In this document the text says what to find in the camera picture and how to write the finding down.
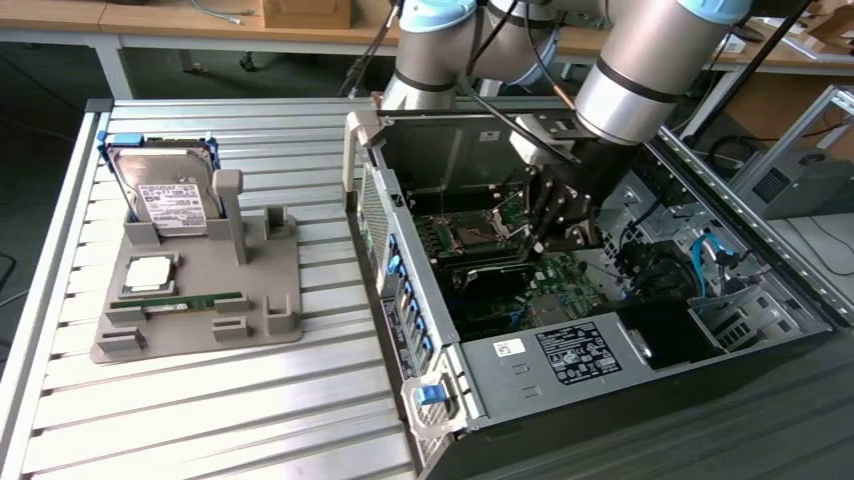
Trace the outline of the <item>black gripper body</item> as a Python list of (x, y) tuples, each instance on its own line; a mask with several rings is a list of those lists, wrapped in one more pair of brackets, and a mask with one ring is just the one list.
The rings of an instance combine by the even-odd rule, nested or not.
[(619, 186), (641, 145), (619, 145), (604, 139), (577, 140), (565, 153), (565, 160), (545, 155), (545, 163), (532, 175), (532, 203), (547, 195), (565, 193), (568, 203), (589, 197), (600, 205)]

